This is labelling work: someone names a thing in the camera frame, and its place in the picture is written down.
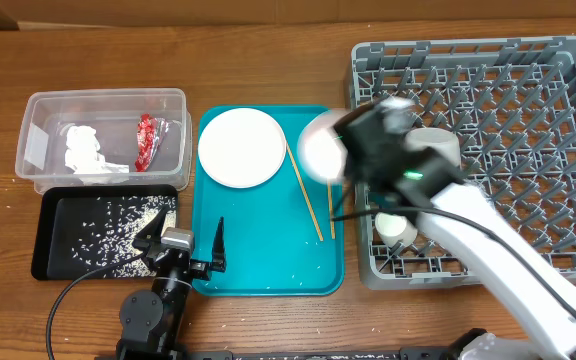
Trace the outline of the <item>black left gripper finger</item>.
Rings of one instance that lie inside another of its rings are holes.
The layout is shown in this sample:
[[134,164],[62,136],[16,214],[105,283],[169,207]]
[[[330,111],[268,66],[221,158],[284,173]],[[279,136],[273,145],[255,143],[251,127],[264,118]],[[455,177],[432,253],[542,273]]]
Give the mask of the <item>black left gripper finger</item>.
[[224,273],[226,271],[226,254],[224,243],[224,218],[221,217],[215,232],[213,247],[212,247],[212,261],[210,268],[212,271]]
[[164,206],[157,215],[133,238],[132,246],[137,250],[149,250],[152,245],[161,242],[166,216],[169,208]]

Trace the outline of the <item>red snack wrapper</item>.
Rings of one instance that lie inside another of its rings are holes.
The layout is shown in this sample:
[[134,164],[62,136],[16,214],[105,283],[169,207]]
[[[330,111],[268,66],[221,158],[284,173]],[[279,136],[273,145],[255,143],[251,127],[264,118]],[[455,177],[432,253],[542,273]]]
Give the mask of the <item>red snack wrapper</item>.
[[168,129],[169,122],[164,118],[153,117],[148,113],[140,116],[137,124],[138,155],[135,160],[138,172],[148,170]]

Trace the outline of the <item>white napkin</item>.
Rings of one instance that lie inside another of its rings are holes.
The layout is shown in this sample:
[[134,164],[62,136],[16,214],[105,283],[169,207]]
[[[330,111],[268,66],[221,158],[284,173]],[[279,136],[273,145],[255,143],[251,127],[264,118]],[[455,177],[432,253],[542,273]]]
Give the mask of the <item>white napkin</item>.
[[71,126],[66,134],[65,166],[75,174],[128,173],[129,166],[106,161],[90,126]]

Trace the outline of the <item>white round plate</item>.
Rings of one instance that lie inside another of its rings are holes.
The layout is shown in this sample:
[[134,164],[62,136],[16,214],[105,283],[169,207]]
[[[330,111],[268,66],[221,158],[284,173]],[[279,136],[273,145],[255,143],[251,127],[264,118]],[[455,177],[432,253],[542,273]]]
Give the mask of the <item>white round plate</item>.
[[204,172],[217,183],[238,189],[269,180],[281,168],[286,152],[281,126],[269,114],[253,108],[217,115],[198,142]]

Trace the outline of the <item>pink bowl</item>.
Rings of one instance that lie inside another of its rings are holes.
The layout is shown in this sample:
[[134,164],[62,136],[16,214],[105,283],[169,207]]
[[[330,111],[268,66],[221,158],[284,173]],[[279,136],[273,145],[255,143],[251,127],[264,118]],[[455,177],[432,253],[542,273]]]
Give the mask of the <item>pink bowl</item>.
[[333,126],[348,113],[346,109],[331,109],[319,114],[299,136],[300,164],[318,183],[340,184],[344,180],[347,150]]

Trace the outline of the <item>white cup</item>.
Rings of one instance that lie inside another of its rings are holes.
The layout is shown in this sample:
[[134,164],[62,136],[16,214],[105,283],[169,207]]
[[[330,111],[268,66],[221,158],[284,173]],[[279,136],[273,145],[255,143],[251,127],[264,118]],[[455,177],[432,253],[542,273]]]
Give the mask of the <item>white cup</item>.
[[375,217],[375,229],[388,247],[397,244],[408,247],[417,238],[417,229],[404,216],[380,212]]

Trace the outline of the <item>grey bowl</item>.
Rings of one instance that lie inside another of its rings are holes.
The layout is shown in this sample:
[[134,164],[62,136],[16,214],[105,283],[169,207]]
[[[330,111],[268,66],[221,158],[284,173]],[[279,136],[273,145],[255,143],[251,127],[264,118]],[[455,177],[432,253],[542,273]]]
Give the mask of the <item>grey bowl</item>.
[[459,139],[450,131],[441,128],[417,128],[407,133],[405,145],[409,150],[433,148],[454,166],[461,166]]

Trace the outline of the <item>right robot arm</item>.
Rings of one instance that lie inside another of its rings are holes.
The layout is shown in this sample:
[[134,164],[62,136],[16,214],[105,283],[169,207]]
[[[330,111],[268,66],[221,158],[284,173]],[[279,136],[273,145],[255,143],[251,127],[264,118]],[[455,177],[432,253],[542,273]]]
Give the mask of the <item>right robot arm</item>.
[[457,257],[504,305],[542,359],[576,359],[576,286],[553,268],[437,150],[412,150],[414,119],[398,98],[364,104],[332,129],[344,174],[381,194],[368,214],[406,217]]

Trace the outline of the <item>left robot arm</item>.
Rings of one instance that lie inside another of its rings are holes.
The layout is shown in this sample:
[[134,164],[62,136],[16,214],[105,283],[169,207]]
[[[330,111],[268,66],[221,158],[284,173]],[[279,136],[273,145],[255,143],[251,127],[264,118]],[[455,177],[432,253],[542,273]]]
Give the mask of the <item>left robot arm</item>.
[[215,232],[212,259],[202,261],[192,257],[193,232],[167,227],[167,212],[162,208],[132,242],[155,277],[149,290],[130,294],[121,305],[117,359],[191,359],[177,338],[193,282],[208,281],[214,272],[226,270],[223,218]]

